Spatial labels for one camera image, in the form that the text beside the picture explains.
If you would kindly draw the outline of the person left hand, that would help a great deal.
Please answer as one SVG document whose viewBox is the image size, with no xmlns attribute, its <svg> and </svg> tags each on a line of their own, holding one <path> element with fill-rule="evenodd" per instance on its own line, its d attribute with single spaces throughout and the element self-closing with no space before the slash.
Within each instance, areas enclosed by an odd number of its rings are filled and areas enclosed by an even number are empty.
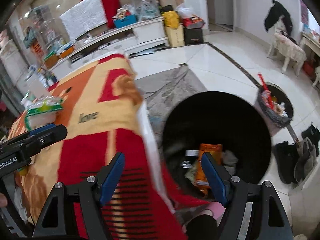
<svg viewBox="0 0 320 240">
<path fill-rule="evenodd" d="M 4 194 L 0 193 L 0 207 L 6 207 L 8 204 L 7 198 Z"/>
</svg>

